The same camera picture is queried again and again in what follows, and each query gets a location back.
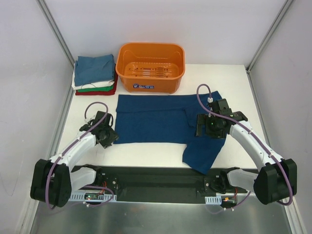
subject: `gray floor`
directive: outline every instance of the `gray floor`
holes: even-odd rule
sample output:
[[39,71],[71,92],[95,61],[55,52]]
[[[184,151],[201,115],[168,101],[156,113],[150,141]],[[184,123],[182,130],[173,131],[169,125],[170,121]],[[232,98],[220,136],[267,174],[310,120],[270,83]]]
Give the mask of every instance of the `gray floor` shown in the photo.
[[242,206],[217,215],[219,206],[115,202],[79,204],[49,211],[40,203],[32,234],[290,234],[285,209],[249,197]]

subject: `folded green cloth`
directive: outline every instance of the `folded green cloth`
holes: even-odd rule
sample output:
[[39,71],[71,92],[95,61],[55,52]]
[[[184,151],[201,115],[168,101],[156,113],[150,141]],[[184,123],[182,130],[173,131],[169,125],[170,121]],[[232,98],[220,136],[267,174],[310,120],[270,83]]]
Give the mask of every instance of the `folded green cloth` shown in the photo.
[[107,87],[101,87],[101,88],[90,88],[90,89],[78,89],[78,93],[84,93],[84,92],[94,92],[94,91],[110,91],[112,90],[114,85],[107,86]]

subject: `folded white cloth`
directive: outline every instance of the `folded white cloth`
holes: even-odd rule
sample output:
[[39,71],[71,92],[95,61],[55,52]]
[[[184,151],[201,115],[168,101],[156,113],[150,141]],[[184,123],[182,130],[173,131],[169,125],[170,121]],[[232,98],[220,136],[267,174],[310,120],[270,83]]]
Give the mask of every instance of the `folded white cloth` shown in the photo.
[[109,80],[109,81],[101,81],[101,82],[85,84],[85,85],[82,85],[82,86],[75,86],[75,70],[73,72],[72,87],[73,87],[74,90],[102,88],[102,87],[112,86],[113,84],[114,84],[114,80]]

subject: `folded red cloth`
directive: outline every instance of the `folded red cloth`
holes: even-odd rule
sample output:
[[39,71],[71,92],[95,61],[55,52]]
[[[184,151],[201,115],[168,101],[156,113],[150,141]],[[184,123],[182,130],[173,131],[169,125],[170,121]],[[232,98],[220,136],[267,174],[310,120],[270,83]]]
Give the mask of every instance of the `folded red cloth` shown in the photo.
[[117,81],[118,81],[118,75],[115,72],[115,82],[114,82],[114,86],[113,89],[110,91],[91,91],[91,92],[83,92],[80,93],[76,90],[76,95],[80,96],[80,95],[105,95],[105,96],[110,96],[110,95],[114,95],[116,92],[116,88],[117,88]]

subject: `stack of folded clothes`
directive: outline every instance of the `stack of folded clothes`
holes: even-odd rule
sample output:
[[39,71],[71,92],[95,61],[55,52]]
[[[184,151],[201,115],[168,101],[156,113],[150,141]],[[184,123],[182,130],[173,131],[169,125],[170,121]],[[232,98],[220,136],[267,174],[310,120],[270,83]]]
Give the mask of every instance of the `stack of folded clothes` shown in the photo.
[[117,80],[113,55],[79,56],[75,62],[72,87],[76,95],[113,95]]

